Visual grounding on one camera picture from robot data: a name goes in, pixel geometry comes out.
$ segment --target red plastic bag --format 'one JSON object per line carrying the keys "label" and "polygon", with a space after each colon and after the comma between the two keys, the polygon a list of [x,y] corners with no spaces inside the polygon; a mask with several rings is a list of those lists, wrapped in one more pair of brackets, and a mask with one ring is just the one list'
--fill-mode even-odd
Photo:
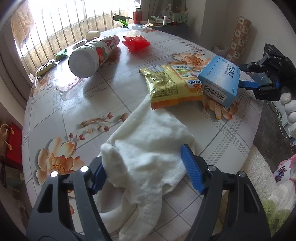
{"label": "red plastic bag", "polygon": [[148,42],[145,38],[143,38],[141,35],[135,36],[135,37],[123,37],[125,41],[122,41],[123,44],[128,47],[128,50],[132,52],[139,51],[143,48],[146,48],[150,45],[150,42]]}

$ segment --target snack wrapper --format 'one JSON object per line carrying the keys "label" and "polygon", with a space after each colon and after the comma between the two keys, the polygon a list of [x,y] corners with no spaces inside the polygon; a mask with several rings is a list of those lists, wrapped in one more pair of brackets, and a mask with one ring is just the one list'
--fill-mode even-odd
{"label": "snack wrapper", "polygon": [[56,62],[54,59],[48,60],[44,65],[40,66],[36,72],[37,72],[37,77],[43,75],[47,71],[49,71],[52,67],[56,66]]}
{"label": "snack wrapper", "polygon": [[67,49],[63,49],[56,54],[56,62],[67,57]]}
{"label": "snack wrapper", "polygon": [[202,100],[201,81],[186,64],[145,67],[140,73],[145,76],[152,109]]}

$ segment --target white glove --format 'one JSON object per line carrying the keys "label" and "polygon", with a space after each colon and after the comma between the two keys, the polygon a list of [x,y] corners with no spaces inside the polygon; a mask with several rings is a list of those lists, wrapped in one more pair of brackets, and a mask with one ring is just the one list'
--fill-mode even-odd
{"label": "white glove", "polygon": [[296,137],[296,100],[292,100],[291,93],[283,93],[280,101],[287,114],[288,130],[292,137]]}

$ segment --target red thermos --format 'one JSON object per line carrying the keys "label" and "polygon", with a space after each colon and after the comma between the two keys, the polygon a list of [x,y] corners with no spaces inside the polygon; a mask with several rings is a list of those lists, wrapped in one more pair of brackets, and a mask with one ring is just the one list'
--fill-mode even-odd
{"label": "red thermos", "polygon": [[136,11],[133,13],[133,22],[134,24],[140,24],[142,21],[142,11],[141,8],[136,8]]}

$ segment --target paper cup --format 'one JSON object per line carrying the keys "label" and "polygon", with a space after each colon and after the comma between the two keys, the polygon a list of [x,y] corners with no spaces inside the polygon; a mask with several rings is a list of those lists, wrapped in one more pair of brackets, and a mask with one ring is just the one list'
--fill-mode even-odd
{"label": "paper cup", "polygon": [[93,38],[99,38],[101,33],[99,31],[88,31],[85,35],[87,41],[92,40]]}

